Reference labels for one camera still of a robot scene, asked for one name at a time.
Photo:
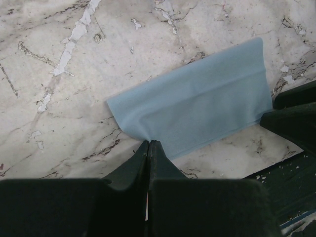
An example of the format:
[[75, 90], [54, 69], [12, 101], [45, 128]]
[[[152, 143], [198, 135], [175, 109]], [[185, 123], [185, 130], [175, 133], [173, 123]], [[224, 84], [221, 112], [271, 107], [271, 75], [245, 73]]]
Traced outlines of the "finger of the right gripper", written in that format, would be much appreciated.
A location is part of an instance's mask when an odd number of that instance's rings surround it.
[[273, 102], [273, 108], [280, 110], [299, 106], [316, 101], [316, 82], [311, 81], [307, 84], [287, 90], [278, 94]]
[[291, 141], [306, 153], [316, 154], [315, 102], [265, 113], [260, 126]]

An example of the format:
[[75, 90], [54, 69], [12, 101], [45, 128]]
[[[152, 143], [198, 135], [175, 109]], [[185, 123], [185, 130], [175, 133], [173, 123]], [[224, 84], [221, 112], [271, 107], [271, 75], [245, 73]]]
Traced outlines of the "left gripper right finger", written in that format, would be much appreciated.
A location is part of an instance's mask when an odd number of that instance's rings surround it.
[[190, 179], [159, 141], [148, 150], [148, 236], [279, 237], [267, 190], [251, 179]]

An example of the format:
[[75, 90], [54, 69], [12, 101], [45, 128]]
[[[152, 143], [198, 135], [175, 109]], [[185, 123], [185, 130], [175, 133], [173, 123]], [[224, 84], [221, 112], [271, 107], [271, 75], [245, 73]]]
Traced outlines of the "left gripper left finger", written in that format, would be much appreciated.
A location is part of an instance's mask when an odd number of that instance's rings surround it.
[[0, 183], [3, 237], [141, 237], [149, 142], [104, 178], [6, 179]]

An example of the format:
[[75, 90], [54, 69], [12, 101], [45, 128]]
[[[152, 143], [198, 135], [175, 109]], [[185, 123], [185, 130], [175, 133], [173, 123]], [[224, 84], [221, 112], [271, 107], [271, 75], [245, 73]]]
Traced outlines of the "light blue cleaning cloth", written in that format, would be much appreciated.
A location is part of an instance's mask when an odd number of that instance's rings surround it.
[[263, 41], [255, 38], [109, 98], [128, 136], [174, 159], [259, 122], [272, 109]]

